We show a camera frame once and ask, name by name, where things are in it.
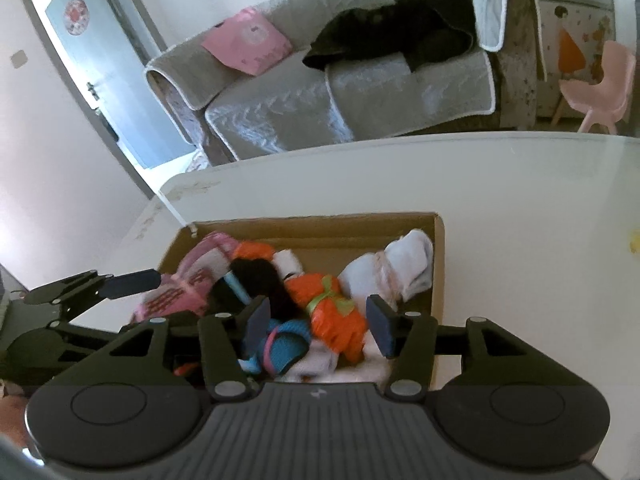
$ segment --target light switch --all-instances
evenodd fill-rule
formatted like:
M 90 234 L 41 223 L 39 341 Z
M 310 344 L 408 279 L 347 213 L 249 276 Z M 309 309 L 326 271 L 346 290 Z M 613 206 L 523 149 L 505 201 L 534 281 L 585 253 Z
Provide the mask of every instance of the light switch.
M 11 64 L 14 68 L 20 68 L 21 66 L 25 66 L 29 58 L 25 54 L 23 50 L 19 50 L 15 54 L 11 56 Z

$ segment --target green ribbon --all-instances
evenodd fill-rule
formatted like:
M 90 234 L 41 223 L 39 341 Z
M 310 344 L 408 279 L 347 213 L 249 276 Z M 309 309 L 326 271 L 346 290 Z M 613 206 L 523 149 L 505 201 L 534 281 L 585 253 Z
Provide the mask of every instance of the green ribbon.
M 353 309 L 356 308 L 356 304 L 353 302 L 353 300 L 347 300 L 337 292 L 332 291 L 331 285 L 331 276 L 325 276 L 324 278 L 322 278 L 322 286 L 324 287 L 324 292 L 309 301 L 309 304 L 306 306 L 306 311 L 310 316 L 313 314 L 316 306 L 318 306 L 321 301 L 327 300 L 328 298 L 334 300 L 336 309 L 343 317 L 348 316 L 353 311 Z

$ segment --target pink chair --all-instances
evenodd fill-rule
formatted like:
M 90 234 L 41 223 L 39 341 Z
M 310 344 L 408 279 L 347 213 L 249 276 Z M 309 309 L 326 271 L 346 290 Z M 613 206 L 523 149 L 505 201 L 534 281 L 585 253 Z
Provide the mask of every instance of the pink chair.
M 622 119 L 634 83 L 636 56 L 624 45 L 606 41 L 602 52 L 604 78 L 597 85 L 577 79 L 561 80 L 562 99 L 551 121 L 555 126 L 562 115 L 564 103 L 585 115 L 578 129 L 586 133 L 593 124 L 607 127 L 611 135 L 617 135 L 616 122 Z

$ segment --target pink cushion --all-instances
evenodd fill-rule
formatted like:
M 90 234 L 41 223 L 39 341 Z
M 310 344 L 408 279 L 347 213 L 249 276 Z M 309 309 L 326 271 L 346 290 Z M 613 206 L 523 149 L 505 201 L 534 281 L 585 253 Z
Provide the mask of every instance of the pink cushion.
M 260 75 L 293 51 L 291 42 L 252 7 L 211 29 L 202 46 L 220 63 Z

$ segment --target doorframe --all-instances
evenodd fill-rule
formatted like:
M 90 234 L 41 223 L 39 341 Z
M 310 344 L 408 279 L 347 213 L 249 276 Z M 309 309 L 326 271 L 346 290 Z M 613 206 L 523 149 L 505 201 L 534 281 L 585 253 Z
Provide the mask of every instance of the doorframe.
M 136 10 L 142 17 L 143 22 L 147 26 L 153 40 L 158 45 L 158 48 L 162 51 L 166 50 L 167 48 L 166 43 L 160 36 L 160 33 L 157 27 L 153 24 L 153 21 L 151 21 L 151 17 L 149 16 L 149 13 L 145 9 L 144 5 L 142 4 L 142 1 L 141 0 L 132 0 L 132 1 L 134 6 L 136 7 Z M 93 129 L 98 133 L 99 137 L 102 139 L 102 142 L 107 146 L 107 149 L 111 152 L 111 154 L 115 157 L 118 163 L 127 172 L 127 174 L 130 176 L 133 182 L 138 186 L 138 188 L 140 188 L 140 191 L 142 191 L 142 193 L 148 199 L 153 198 L 156 194 L 145 182 L 142 176 L 136 171 L 133 165 L 129 162 L 129 159 L 124 155 L 122 150 L 119 148 L 118 143 L 113 138 L 113 135 L 111 134 L 111 132 L 107 130 L 107 128 L 104 126 L 100 118 L 91 109 L 89 104 L 86 102 L 85 98 L 80 93 L 78 87 L 71 79 L 69 72 L 67 71 L 64 63 L 62 62 L 62 59 L 60 59 L 58 52 L 53 46 L 53 43 L 51 42 L 51 39 L 49 38 L 49 35 L 47 34 L 47 31 L 45 30 L 44 25 L 40 20 L 38 12 L 35 6 L 33 5 L 33 1 L 22 0 L 22 4 L 24 5 L 24 8 L 27 11 L 29 19 L 31 20 L 31 23 L 33 25 L 33 28 L 35 29 L 38 37 L 40 38 L 40 41 L 47 55 L 49 56 L 49 59 L 51 60 L 51 62 L 53 63 L 53 66 L 58 72 L 60 79 L 62 79 L 66 88 L 69 90 L 70 94 L 72 95 L 73 99 L 75 99 L 76 104 L 82 110 L 82 113 L 84 114 L 84 116 L 87 118 L 87 120 L 89 121 Z
M 146 64 L 151 61 L 152 54 L 150 54 L 144 45 L 142 45 L 140 35 L 137 33 L 135 27 L 131 23 L 131 20 L 122 9 L 122 4 L 119 0 L 107 0 L 107 3 L 111 7 L 111 12 L 115 15 L 116 20 L 124 31 L 124 35 L 129 40 L 133 50 L 136 51 L 136 54 L 140 58 L 142 64 L 146 66 Z

